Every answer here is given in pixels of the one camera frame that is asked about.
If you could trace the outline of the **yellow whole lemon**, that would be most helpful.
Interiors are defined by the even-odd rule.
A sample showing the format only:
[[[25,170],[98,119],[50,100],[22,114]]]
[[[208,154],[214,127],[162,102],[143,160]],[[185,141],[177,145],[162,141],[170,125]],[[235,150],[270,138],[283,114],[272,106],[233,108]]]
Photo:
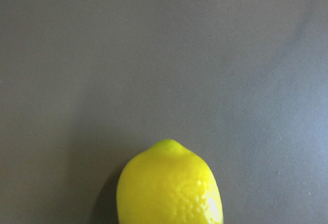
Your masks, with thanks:
[[[133,157],[116,191],[119,223],[223,223],[215,177],[197,154],[172,139]]]

